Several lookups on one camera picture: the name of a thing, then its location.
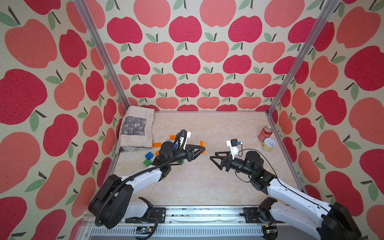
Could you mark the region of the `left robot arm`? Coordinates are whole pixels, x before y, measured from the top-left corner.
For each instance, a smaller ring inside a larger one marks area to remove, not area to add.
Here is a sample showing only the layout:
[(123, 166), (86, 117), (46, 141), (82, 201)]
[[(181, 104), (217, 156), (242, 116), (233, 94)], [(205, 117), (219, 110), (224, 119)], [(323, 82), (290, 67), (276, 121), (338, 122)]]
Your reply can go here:
[(115, 174), (109, 176), (88, 207), (96, 217), (95, 225), (112, 229), (122, 220), (155, 221), (153, 204), (143, 197), (140, 197), (137, 202), (131, 202), (132, 195), (163, 180), (172, 170), (172, 166), (180, 165), (185, 160), (191, 162), (205, 150), (205, 147), (198, 145), (182, 146), (164, 142), (159, 154), (147, 169), (124, 178)]

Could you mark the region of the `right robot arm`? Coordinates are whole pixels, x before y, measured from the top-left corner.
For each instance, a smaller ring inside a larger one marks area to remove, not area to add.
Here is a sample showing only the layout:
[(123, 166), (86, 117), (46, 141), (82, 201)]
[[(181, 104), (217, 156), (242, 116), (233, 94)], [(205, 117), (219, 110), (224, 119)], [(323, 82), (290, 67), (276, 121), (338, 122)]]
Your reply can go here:
[(362, 236), (349, 210), (342, 204), (329, 204), (298, 191), (264, 169), (257, 151), (244, 160), (231, 152), (216, 152), (210, 160), (220, 170), (235, 170), (250, 178), (251, 185), (268, 197), (259, 205), (256, 218), (263, 223), (289, 224), (317, 240), (359, 240)]

